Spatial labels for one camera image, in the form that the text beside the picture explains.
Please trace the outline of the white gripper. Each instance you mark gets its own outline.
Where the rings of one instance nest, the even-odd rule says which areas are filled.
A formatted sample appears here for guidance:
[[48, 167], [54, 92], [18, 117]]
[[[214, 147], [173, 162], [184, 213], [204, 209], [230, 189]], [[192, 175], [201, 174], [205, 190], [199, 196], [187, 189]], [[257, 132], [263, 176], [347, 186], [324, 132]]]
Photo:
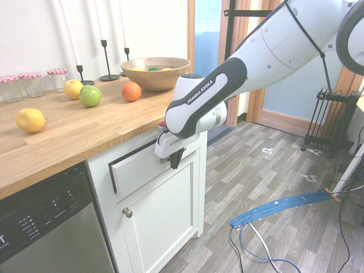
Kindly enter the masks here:
[[169, 156], [170, 166], [177, 169], [186, 146], [197, 140], [197, 135], [180, 139], [171, 132], [161, 133], [156, 141], [155, 154], [160, 158]]

